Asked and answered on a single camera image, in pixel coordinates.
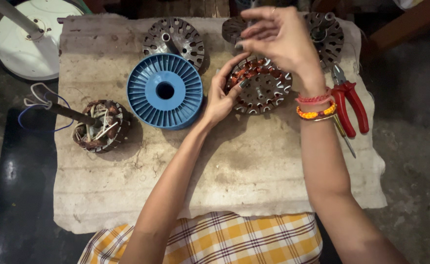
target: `hand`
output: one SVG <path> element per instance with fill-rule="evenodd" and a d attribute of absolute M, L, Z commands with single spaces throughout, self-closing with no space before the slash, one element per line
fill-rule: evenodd
<path fill-rule="evenodd" d="M 296 8 L 260 7 L 244 10 L 241 16 L 259 21 L 241 33 L 246 40 L 238 42 L 236 48 L 263 54 L 284 71 L 298 74 L 304 83 L 304 96 L 325 92 L 317 51 Z"/>
<path fill-rule="evenodd" d="M 236 84 L 227 95 L 223 91 L 226 85 L 226 77 L 230 74 L 231 70 L 242 60 L 249 57 L 249 55 L 251 55 L 250 52 L 245 52 L 232 58 L 213 76 L 212 86 L 210 87 L 210 91 L 208 91 L 207 107 L 201 118 L 211 124 L 212 127 L 222 121 L 231 112 L 233 106 L 236 104 L 236 98 L 241 93 L 241 89 L 247 84 L 247 82 Z"/>

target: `blue plastic spool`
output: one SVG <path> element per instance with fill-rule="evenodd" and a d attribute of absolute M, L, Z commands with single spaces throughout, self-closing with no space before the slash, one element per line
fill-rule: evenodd
<path fill-rule="evenodd" d="M 183 57 L 159 53 L 141 60 L 130 72 L 127 99 L 143 122 L 169 130 L 197 119 L 203 88 L 197 70 Z"/>

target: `blue wire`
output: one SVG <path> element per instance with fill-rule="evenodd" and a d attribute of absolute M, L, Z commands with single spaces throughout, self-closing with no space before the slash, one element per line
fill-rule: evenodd
<path fill-rule="evenodd" d="M 66 103 L 66 106 L 68 106 L 68 108 L 70 108 L 71 109 L 71 107 L 70 107 L 70 105 L 68 104 L 68 102 L 65 100 L 65 99 L 63 99 L 63 97 L 61 97 L 60 95 L 58 95 L 58 94 L 55 94 L 55 93 L 51 93 L 51 92 L 46 92 L 45 94 L 44 94 L 44 99 L 45 100 L 48 100 L 47 98 L 46 98 L 46 96 L 47 96 L 47 94 L 48 93 L 50 93 L 50 94 L 53 94 L 53 95 L 56 95 L 58 98 L 60 98 L 60 99 L 62 99 L 65 103 Z M 41 107 L 44 107 L 44 108 L 47 108 L 48 107 L 48 105 L 45 105 L 45 104 L 37 104 L 37 105 L 31 105 L 31 106 L 29 106 L 29 107 L 27 107 L 26 109 L 24 109 L 20 114 L 19 114 L 19 116 L 18 116 L 18 123 L 19 123 L 19 125 L 23 128 L 23 129 L 26 129 L 26 130 L 28 130 L 28 131 L 32 131 L 32 132 L 57 132 L 58 130 L 62 130 L 62 129 L 64 129 L 64 128 L 67 128 L 67 127 L 69 127 L 69 126 L 71 126 L 72 124 L 73 124 L 73 119 L 71 120 L 71 123 L 69 124 L 69 125 L 66 125 L 66 126 L 64 126 L 64 127 L 61 127 L 61 128 L 59 128 L 59 129 L 55 129 L 55 130 L 36 130 L 36 129 L 29 129 L 29 128 L 26 128 L 26 127 L 24 127 L 24 125 L 22 125 L 22 123 L 21 123 L 21 117 L 24 115 L 24 113 L 26 112 L 26 111 L 28 111 L 29 109 L 31 109 L 31 108 L 33 108 L 33 107 L 35 107 L 35 106 L 41 106 Z"/>

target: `spool hole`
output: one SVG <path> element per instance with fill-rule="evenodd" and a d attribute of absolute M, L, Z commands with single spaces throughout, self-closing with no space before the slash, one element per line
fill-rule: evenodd
<path fill-rule="evenodd" d="M 168 82 L 161 82 L 156 86 L 156 94 L 161 99 L 170 99 L 174 95 L 174 87 Z"/>

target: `red thread bracelet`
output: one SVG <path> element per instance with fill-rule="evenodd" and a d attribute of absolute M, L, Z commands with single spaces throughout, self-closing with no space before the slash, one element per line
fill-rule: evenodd
<path fill-rule="evenodd" d="M 331 89 L 329 87 L 326 87 L 326 93 L 323 95 L 315 96 L 315 97 L 303 97 L 301 94 L 298 95 L 298 98 L 295 100 L 304 105 L 316 105 L 316 104 L 323 104 L 330 100 L 331 96 Z"/>

